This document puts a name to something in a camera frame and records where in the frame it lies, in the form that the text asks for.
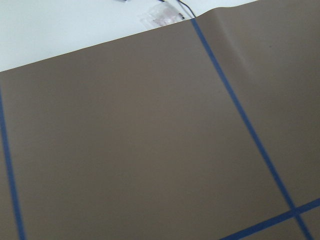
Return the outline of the brown paper table cover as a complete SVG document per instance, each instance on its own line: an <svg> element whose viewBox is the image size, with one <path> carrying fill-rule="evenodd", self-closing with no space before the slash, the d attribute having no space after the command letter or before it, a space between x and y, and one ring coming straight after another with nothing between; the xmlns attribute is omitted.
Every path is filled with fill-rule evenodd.
<svg viewBox="0 0 320 240"><path fill-rule="evenodd" d="M0 237L319 239L319 1L2 71Z"/></svg>

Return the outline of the clear plastic bag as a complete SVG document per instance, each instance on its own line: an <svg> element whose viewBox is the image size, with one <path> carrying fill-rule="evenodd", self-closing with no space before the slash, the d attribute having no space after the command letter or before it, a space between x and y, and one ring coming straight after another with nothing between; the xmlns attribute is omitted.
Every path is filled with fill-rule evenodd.
<svg viewBox="0 0 320 240"><path fill-rule="evenodd" d="M165 27L185 19L184 15L168 2L155 5L147 13L140 16L140 22L147 29Z"/></svg>

